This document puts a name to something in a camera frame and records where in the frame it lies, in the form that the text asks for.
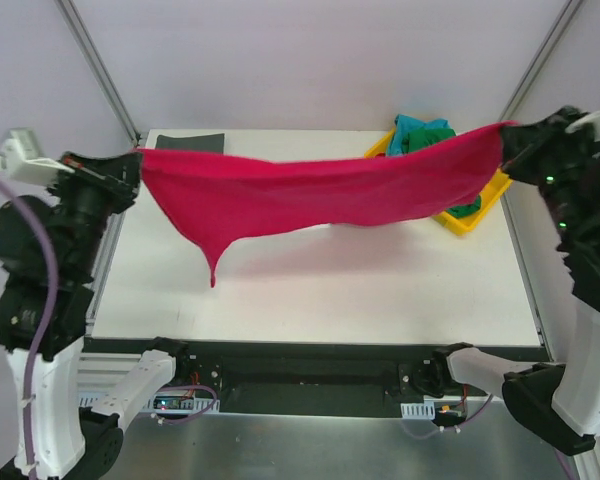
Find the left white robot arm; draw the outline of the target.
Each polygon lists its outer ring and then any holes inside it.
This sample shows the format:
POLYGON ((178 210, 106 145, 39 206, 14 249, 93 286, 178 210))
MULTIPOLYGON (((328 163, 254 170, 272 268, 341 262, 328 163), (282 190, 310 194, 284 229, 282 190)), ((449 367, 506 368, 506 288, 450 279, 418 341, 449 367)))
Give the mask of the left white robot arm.
POLYGON ((191 377, 188 348, 152 340, 111 392, 78 403, 77 371, 96 256, 111 216, 129 209, 141 183, 137 152, 96 159, 65 153, 43 167, 57 198, 18 196, 0 180, 0 344, 18 396, 18 450, 3 479, 98 479, 113 466, 131 421, 163 387, 191 377))

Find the magenta t shirt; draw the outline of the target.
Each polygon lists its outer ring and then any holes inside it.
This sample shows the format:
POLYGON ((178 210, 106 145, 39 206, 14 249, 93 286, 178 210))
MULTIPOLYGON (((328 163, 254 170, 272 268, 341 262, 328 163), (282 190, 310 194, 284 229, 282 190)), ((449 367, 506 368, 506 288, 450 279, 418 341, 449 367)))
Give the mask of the magenta t shirt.
POLYGON ((209 281, 232 243, 324 224, 375 227, 468 204, 504 160, 504 124, 414 153, 274 163, 220 153, 144 149, 143 184, 203 253, 209 281))

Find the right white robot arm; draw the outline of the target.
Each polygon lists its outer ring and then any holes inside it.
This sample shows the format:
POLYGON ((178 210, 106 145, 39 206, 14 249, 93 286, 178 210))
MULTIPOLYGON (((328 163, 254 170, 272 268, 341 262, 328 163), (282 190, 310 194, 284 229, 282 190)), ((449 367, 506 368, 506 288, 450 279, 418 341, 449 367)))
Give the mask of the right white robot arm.
POLYGON ((537 187, 573 280, 576 324, 565 363, 515 363, 457 343, 436 350, 421 376, 431 396, 464 384, 503 399, 511 416, 568 456, 600 437, 600 110, 564 107, 506 127, 503 171, 537 187))

